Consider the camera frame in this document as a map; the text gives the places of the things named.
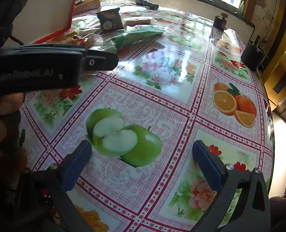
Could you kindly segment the person left hand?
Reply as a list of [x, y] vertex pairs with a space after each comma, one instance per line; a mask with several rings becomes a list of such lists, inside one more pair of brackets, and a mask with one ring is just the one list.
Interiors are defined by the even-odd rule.
[[21, 120], [19, 109], [25, 99], [24, 93], [5, 95], [0, 98], [0, 157], [16, 147]]

